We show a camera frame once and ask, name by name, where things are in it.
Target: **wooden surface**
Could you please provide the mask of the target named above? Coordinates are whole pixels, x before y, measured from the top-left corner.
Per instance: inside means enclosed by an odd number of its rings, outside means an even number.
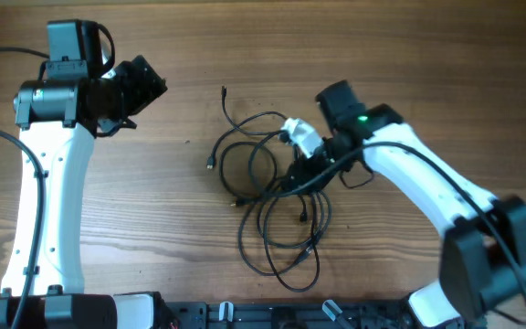
[[[359,190],[337,180],[326,188],[334,219],[320,244],[314,289],[288,292],[249,270],[236,242],[243,209],[228,206],[217,173],[205,169],[228,129],[223,84],[236,120],[282,111],[326,133],[313,98],[348,79],[369,106],[397,109],[461,174],[526,200],[526,2],[0,7],[0,45],[47,51],[46,22],[70,17],[103,23],[118,62],[141,53],[170,88],[133,118],[137,131],[95,144],[80,239],[87,292],[160,291],[166,301],[357,300],[403,297],[437,276],[435,230],[381,176]],[[11,100],[38,65],[28,55],[0,55],[0,129],[17,134]],[[279,124],[262,119],[250,128]],[[284,170],[289,150],[272,148],[284,156]],[[234,183],[247,179],[248,151],[228,162]],[[15,235],[20,173],[20,153],[0,140],[0,280]],[[271,228],[277,239],[303,234],[299,212],[297,201],[281,203]],[[265,265],[253,225],[247,231],[248,254]],[[274,255],[281,264],[293,254]],[[307,261],[286,280],[304,285],[313,271]],[[524,315],[520,301],[505,308]],[[491,325],[503,322],[492,318]]]

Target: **black cable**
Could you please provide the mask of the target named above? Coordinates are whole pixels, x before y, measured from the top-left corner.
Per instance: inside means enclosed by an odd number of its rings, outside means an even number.
[[[245,124],[247,122],[250,122],[251,120],[254,120],[256,118],[260,118],[260,117],[262,117],[264,115],[277,115],[283,120],[287,120],[288,119],[285,115],[283,115],[282,113],[279,113],[277,111],[264,111],[264,112],[261,112],[261,113],[258,113],[258,114],[255,114],[255,115],[251,116],[251,117],[246,118],[241,123],[239,123],[237,126],[240,127],[243,124]],[[216,140],[215,146],[213,146],[213,148],[212,148],[212,152],[210,153],[210,157],[208,157],[208,161],[206,162],[206,168],[207,169],[213,169],[215,167],[215,165],[216,165],[216,150],[218,150],[218,146],[220,146],[220,144],[223,142],[223,140],[225,138],[227,138],[227,136],[229,134],[234,133],[236,131],[237,131],[236,128],[231,128],[226,133],[223,133],[220,137],[218,137],[218,140]]]
[[[40,64],[40,70],[37,73],[38,81],[41,81],[44,78],[44,72],[46,72],[46,65],[47,65],[47,60],[44,60],[42,64]]]
[[[349,186],[347,183],[346,183],[346,179],[344,179],[344,172],[341,170],[340,173],[338,173],[338,178],[340,178],[340,181],[342,182],[342,184],[344,185],[344,187],[348,188],[348,189],[354,189],[354,188],[358,188],[358,187],[362,187],[362,186],[365,186],[371,182],[373,182],[374,180],[374,171],[372,170],[369,170],[368,171],[369,174],[371,174],[371,176],[365,180],[364,182],[360,183],[360,184],[357,184],[357,185],[354,185],[354,186]]]
[[[224,172],[224,163],[225,163],[225,158],[226,158],[226,155],[228,154],[228,152],[238,146],[243,146],[243,145],[251,145],[251,146],[255,146],[257,145],[257,143],[255,142],[236,142],[236,143],[232,143],[230,144],[227,148],[225,148],[225,150],[223,150],[223,152],[220,154],[220,164],[218,166],[218,175],[220,176],[220,181],[221,183],[223,184],[223,187],[226,189],[226,191],[228,191],[228,193],[230,193],[232,196],[236,197],[237,198],[237,201],[236,203],[238,204],[238,202],[241,202],[242,204],[246,204],[246,203],[254,203],[254,202],[257,202],[261,199],[261,196],[259,195],[255,195],[255,196],[248,196],[248,195],[244,195],[244,194],[241,194],[239,192],[237,192],[233,187],[231,187],[231,185],[226,181],[226,178],[225,178],[225,172]],[[271,163],[273,164],[273,176],[271,177],[271,180],[269,181],[268,183],[268,186],[266,188],[270,188],[270,185],[272,185],[273,183],[275,183],[276,181],[276,178],[277,178],[277,175],[278,175],[278,163],[277,163],[277,160],[275,158],[275,155],[273,155],[273,153],[266,147],[262,147],[261,148],[267,155],[269,155],[269,157],[271,158]]]
[[[235,124],[233,122],[233,120],[228,116],[228,113],[226,112],[226,106],[225,106],[226,87],[225,86],[222,87],[222,90],[221,90],[220,94],[221,94],[221,97],[222,97],[223,113],[225,114],[226,119],[228,120],[230,125],[233,126],[234,129],[236,129],[239,132],[242,132],[245,135],[249,135],[249,136],[265,136],[265,135],[271,133],[271,132],[248,132],[248,131],[245,131],[245,130],[241,129],[240,126],[243,123],[245,123],[247,121],[250,121],[251,118],[243,121],[240,124]],[[283,120],[287,120],[288,119],[285,115],[283,115],[281,113],[278,113],[278,112],[273,112],[273,113],[278,115],[279,117],[281,117]]]
[[[115,65],[115,43],[113,42],[113,38],[110,36],[109,29],[107,29],[103,24],[99,24],[99,31],[102,32],[105,35],[105,37],[107,37],[110,43],[110,58],[105,64],[103,64],[102,72],[99,75],[100,78],[100,76],[109,72],[110,69],[112,69]]]
[[[226,112],[226,105],[225,105],[226,88],[224,86],[223,86],[223,88],[221,90],[221,97],[222,97],[221,104],[222,104],[223,113],[224,113],[226,119],[228,120],[228,122],[231,124],[232,128],[229,129],[227,132],[223,133],[218,138],[218,140],[216,141],[216,143],[215,143],[215,145],[213,147],[212,153],[208,157],[208,161],[206,163],[206,167],[208,169],[212,169],[216,165],[216,150],[218,149],[218,147],[220,146],[222,141],[225,138],[227,138],[227,136],[229,134],[234,133],[234,132],[241,132],[241,133],[243,133],[244,135],[247,135],[247,136],[268,136],[270,133],[274,133],[274,135],[276,133],[280,133],[280,132],[249,132],[249,131],[245,131],[245,130],[243,130],[241,128],[241,126],[244,125],[245,123],[250,122],[250,121],[252,121],[252,120],[254,120],[256,118],[259,118],[261,116],[264,116],[264,115],[277,115],[280,118],[282,118],[283,120],[287,120],[287,117],[284,114],[280,113],[280,112],[277,112],[277,111],[265,111],[265,112],[261,112],[261,113],[255,114],[255,115],[253,115],[251,117],[248,117],[244,121],[242,121],[241,123],[236,124],[236,123],[234,123],[232,121],[232,119],[228,116],[228,113]],[[279,282],[281,282],[282,285],[284,285],[287,289],[289,289],[289,290],[291,290],[293,292],[304,292],[304,291],[307,291],[309,288],[314,286],[314,284],[316,283],[316,281],[318,280],[318,277],[320,275],[320,260],[319,260],[318,253],[317,253],[317,250],[316,250],[316,245],[320,241],[322,235],[326,232],[326,230],[327,230],[327,228],[328,228],[328,226],[330,224],[330,221],[331,221],[331,204],[330,204],[330,201],[328,200],[328,197],[325,194],[323,194],[323,193],[322,194],[312,193],[312,194],[309,195],[309,197],[310,197],[310,209],[311,209],[311,212],[312,212],[312,216],[311,216],[312,217],[312,223],[311,223],[310,236],[307,239],[305,239],[305,240],[303,240],[301,242],[294,243],[294,244],[282,244],[282,243],[278,243],[278,242],[275,242],[275,241],[271,240],[269,238],[266,230],[265,230],[265,225],[266,224],[263,225],[264,228],[261,228],[260,220],[261,220],[261,215],[263,213],[263,210],[264,210],[266,204],[270,201],[269,206],[268,206],[267,211],[266,211],[265,216],[264,216],[264,223],[269,223],[270,218],[271,218],[271,214],[273,212],[273,208],[277,204],[279,199],[278,198],[267,198],[267,197],[264,197],[263,195],[245,195],[243,193],[239,193],[226,181],[226,178],[225,178],[224,162],[225,162],[225,159],[226,159],[226,155],[228,154],[228,152],[230,150],[234,149],[235,147],[242,146],[242,145],[248,145],[248,146],[255,147],[255,146],[258,145],[258,143],[256,143],[256,142],[237,142],[237,143],[230,144],[220,154],[220,160],[219,160],[219,164],[218,164],[219,165],[218,173],[219,173],[219,176],[220,176],[220,180],[221,180],[221,182],[223,184],[223,187],[228,191],[228,193],[230,193],[232,196],[237,198],[237,200],[236,200],[234,205],[236,205],[236,206],[249,205],[245,215],[243,216],[243,219],[241,220],[241,224],[239,226],[238,233],[237,233],[238,250],[239,250],[239,253],[241,255],[241,258],[246,263],[246,265],[251,270],[256,272],[257,274],[262,275],[262,276],[276,276],[276,277],[278,277],[278,280],[279,280]],[[280,183],[280,181],[283,179],[283,177],[278,177],[277,159],[275,158],[275,155],[268,148],[266,148],[265,146],[261,145],[258,149],[259,150],[262,149],[263,152],[265,152],[267,155],[269,155],[269,157],[271,158],[272,166],[273,166],[273,176],[269,180],[269,183],[264,187],[264,189],[266,189],[268,191],[274,191],[275,192],[275,191],[280,189],[280,185],[278,183]],[[300,156],[300,151],[299,151],[297,146],[294,146],[294,148],[293,148],[294,160],[297,160],[299,156]],[[305,222],[305,221],[307,221],[307,218],[308,218],[308,206],[307,206],[306,200],[304,199],[304,196],[302,196],[302,195],[296,195],[296,196],[298,197],[298,199],[300,200],[301,205],[302,205],[302,211],[301,211],[301,214],[300,214],[300,222]],[[326,216],[326,214],[325,214],[322,198],[324,198],[324,202],[326,202],[326,205],[327,205],[327,208],[328,208],[328,216]],[[268,250],[268,246],[269,245],[273,246],[273,247],[276,247],[276,248],[281,248],[281,249],[299,249],[299,248],[303,249],[300,252],[300,254],[296,257],[296,259],[287,268],[285,268],[285,269],[283,269],[281,271],[277,271],[277,269],[275,269],[275,265],[273,264],[273,261],[270,258],[270,256],[268,256],[268,262],[269,262],[269,266],[271,267],[272,271],[271,272],[266,272],[266,271],[261,271],[260,269],[255,267],[248,260],[246,254],[245,254],[245,251],[244,251],[244,248],[243,248],[243,240],[242,240],[243,230],[244,230],[244,227],[245,227],[245,225],[247,223],[247,220],[248,220],[250,214],[252,213],[253,209],[255,209],[255,207],[258,207],[257,221],[256,221],[257,222],[258,233],[259,233],[259,236],[261,238],[263,238],[264,244],[265,244],[265,247],[266,247],[267,250]],[[318,220],[318,209],[317,209],[317,207],[320,207],[320,221]],[[314,252],[315,259],[316,259],[316,262],[317,262],[317,264],[316,264],[317,270],[316,270],[316,275],[314,277],[314,280],[311,282],[311,284],[309,284],[308,286],[306,286],[304,288],[293,288],[293,287],[290,287],[287,283],[285,283],[279,277],[281,274],[287,273],[288,271],[290,271],[291,269],[296,267],[298,264],[300,264],[301,262],[305,261],[308,258],[308,256],[310,256],[310,254],[312,252]]]
[[[44,216],[44,202],[46,200],[46,185],[44,181],[44,170],[42,168],[42,164],[39,162],[32,150],[30,150],[24,143],[22,143],[9,133],[4,133],[0,131],[0,137],[5,138],[7,141],[13,143],[27,155],[29,161],[34,166],[35,176],[37,180],[36,222],[34,224],[34,236],[32,238],[32,245],[29,251],[29,259],[27,262],[26,283],[24,283],[24,290],[22,291],[22,295],[19,299],[19,305],[16,309],[16,316],[14,317],[14,321],[11,326],[13,329],[17,329],[19,328],[22,312],[26,307],[27,296],[29,295],[29,291],[31,290],[32,280],[34,280],[34,273],[36,272],[37,249],[39,248],[40,232],[42,229],[42,221]]]
[[[39,52],[37,50],[32,50],[28,48],[21,48],[21,47],[0,47],[0,52],[20,52],[20,53],[40,56],[41,58],[50,58],[48,54],[45,54],[43,52]]]

